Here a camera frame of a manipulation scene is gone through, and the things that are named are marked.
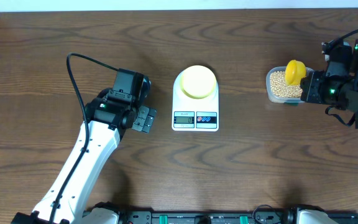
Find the yellow measuring scoop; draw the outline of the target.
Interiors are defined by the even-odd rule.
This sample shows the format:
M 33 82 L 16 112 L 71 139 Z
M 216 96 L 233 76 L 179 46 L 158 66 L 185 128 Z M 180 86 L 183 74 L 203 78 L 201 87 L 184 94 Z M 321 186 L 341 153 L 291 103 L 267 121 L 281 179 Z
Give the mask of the yellow measuring scoop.
M 285 69 L 285 82 L 287 85 L 299 85 L 301 79 L 306 77 L 306 66 L 303 62 L 291 60 Z

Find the pale yellow plastic bowl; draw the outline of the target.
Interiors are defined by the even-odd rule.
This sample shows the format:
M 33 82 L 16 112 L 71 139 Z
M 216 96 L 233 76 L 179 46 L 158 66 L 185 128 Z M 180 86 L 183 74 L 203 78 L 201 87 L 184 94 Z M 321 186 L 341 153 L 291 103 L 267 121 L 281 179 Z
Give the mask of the pale yellow plastic bowl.
M 209 97 L 217 87 L 215 74 L 202 65 L 190 66 L 180 75 L 180 90 L 192 99 Z

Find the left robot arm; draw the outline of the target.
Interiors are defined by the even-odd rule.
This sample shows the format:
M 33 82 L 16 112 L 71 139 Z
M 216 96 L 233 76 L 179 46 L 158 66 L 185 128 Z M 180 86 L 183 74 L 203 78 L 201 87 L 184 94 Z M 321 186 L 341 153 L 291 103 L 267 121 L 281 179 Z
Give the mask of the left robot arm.
M 57 179 L 31 214 L 16 213 L 13 223 L 119 223 L 119 213 L 102 205 L 85 213 L 90 193 L 125 131 L 148 133 L 155 109 L 143 106 L 148 91 L 103 90 L 84 107 L 86 119 Z

